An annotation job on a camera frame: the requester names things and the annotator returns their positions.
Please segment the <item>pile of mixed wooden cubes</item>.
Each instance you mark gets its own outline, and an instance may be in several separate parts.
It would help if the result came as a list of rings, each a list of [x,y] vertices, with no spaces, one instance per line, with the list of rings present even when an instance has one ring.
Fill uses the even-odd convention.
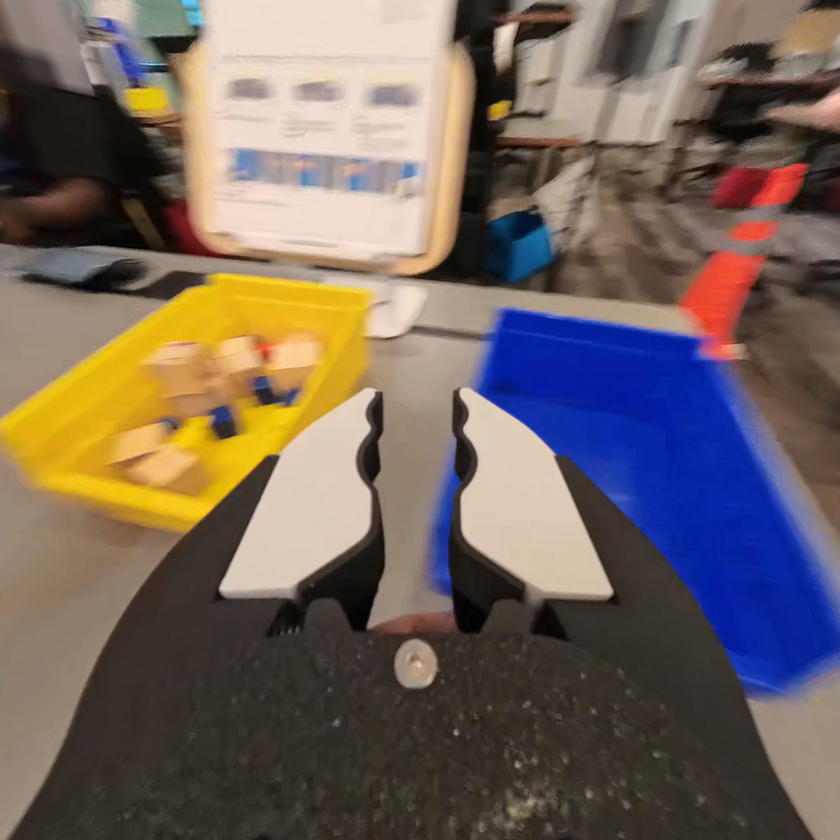
[[[255,411],[291,406],[317,371],[325,339],[284,332],[277,341],[241,334],[214,345],[165,343],[144,363],[166,414],[115,435],[108,466],[155,490],[196,496],[210,483],[196,450],[205,434],[223,442],[242,436]]]

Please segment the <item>red bag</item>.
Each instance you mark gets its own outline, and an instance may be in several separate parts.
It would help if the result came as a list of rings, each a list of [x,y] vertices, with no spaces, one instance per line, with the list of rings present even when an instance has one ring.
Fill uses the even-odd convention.
[[[761,166],[734,165],[716,180],[708,198],[713,209],[745,209],[761,192],[771,169]]]
[[[169,226],[178,253],[187,256],[219,258],[218,252],[206,247],[197,236],[187,210],[186,200],[172,198],[164,209],[165,218]]]

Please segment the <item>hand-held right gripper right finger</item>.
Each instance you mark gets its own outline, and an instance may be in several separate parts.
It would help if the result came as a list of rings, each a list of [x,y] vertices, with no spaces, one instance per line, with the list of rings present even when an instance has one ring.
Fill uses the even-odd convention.
[[[497,604],[606,604],[615,588],[557,455],[524,422],[460,387],[449,521],[455,620],[477,634]]]

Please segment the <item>wooden board with instruction poster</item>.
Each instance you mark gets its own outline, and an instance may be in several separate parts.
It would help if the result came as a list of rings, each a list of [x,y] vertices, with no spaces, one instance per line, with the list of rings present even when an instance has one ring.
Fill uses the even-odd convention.
[[[458,234],[476,100],[457,2],[201,2],[189,218],[226,256],[422,275]]]

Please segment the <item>small wooden table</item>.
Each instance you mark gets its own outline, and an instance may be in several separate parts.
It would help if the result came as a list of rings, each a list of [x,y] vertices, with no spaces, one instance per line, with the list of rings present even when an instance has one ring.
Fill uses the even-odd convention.
[[[497,142],[499,151],[509,153],[514,151],[538,152],[537,168],[531,183],[531,189],[533,191],[543,186],[549,180],[552,162],[554,161],[556,154],[563,154],[563,152],[567,150],[579,149],[582,145],[582,139],[566,136],[520,137],[502,134]]]

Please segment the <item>white printed sheet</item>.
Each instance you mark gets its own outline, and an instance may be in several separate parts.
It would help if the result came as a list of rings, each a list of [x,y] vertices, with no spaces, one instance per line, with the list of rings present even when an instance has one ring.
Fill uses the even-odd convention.
[[[589,189],[594,164],[593,154],[581,157],[567,164],[532,194],[532,205],[552,236],[562,236],[572,230],[576,214]]]

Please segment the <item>orange traffic cone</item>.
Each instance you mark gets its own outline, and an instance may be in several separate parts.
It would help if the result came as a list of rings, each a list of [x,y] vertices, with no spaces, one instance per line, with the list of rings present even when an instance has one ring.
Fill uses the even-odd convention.
[[[723,246],[702,267],[679,302],[700,329],[704,352],[740,359],[735,333],[749,294],[773,249],[781,221],[802,189],[809,165],[772,170],[761,190],[730,229]]]

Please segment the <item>yellow plastic box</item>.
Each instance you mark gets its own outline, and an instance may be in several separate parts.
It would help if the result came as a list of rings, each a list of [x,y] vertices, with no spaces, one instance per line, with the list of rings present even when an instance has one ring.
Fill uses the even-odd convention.
[[[29,484],[112,519],[184,533],[247,474],[343,403],[361,383],[372,293],[229,274],[184,290],[151,315],[32,395],[2,418],[2,445]],[[107,465],[109,443],[172,414],[143,362],[163,344],[213,345],[253,334],[277,343],[313,333],[322,359],[288,406],[260,406],[251,396],[233,407],[238,434],[221,440],[208,419],[191,419],[173,445],[193,452],[208,477],[195,495],[137,485]]]

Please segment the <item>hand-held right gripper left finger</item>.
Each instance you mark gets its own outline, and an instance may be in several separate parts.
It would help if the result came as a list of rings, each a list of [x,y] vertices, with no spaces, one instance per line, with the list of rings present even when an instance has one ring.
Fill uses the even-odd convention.
[[[375,487],[384,395],[367,387],[280,452],[218,587],[225,600],[277,601],[304,613],[334,600],[368,627],[385,567]]]

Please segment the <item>blue plastic box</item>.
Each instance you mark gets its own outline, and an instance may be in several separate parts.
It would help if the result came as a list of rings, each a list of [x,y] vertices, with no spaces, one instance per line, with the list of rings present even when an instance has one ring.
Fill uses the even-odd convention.
[[[838,584],[813,504],[697,337],[504,308],[474,385],[569,457],[698,600],[748,693],[838,666]]]

